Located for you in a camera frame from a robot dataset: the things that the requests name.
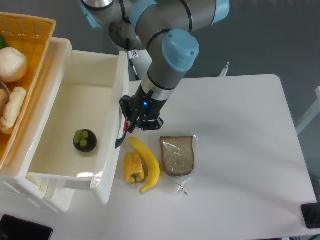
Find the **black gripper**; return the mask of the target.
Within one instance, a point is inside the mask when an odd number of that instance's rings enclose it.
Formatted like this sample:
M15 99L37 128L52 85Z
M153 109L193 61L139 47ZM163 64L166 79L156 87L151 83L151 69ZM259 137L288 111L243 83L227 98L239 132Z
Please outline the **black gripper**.
M153 98L154 90L145 93L139 86L133 96L124 95L120 100L120 108L123 114L123 135L132 133L136 128L143 131L159 130L164 121L160 118L164 101Z

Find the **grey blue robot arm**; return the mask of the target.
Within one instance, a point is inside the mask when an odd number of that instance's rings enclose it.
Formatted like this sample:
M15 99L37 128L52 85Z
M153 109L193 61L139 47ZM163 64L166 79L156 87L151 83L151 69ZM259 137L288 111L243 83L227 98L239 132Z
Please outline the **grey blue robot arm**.
M161 109L200 52L193 32L225 19L230 11L228 0L81 0L79 5L94 28L128 23L151 57L134 96L119 102L129 133L162 127Z

